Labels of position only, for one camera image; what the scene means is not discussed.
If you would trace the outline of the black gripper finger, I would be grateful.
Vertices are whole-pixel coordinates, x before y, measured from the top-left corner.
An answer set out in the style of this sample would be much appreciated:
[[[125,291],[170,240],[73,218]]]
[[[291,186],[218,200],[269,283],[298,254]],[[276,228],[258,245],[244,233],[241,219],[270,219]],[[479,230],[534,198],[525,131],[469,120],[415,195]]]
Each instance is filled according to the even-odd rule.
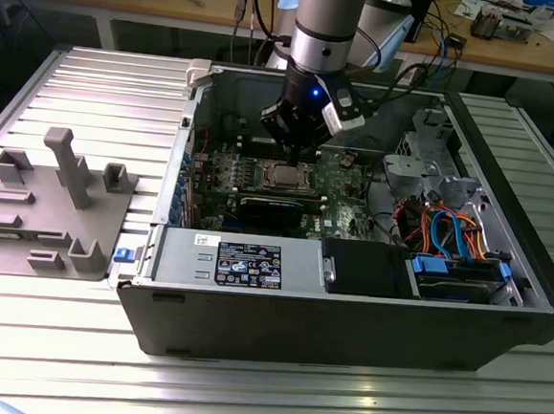
[[[260,123],[286,151],[287,163],[296,165],[299,160],[301,138],[299,117],[293,104],[287,99],[278,99],[274,105],[261,109]]]

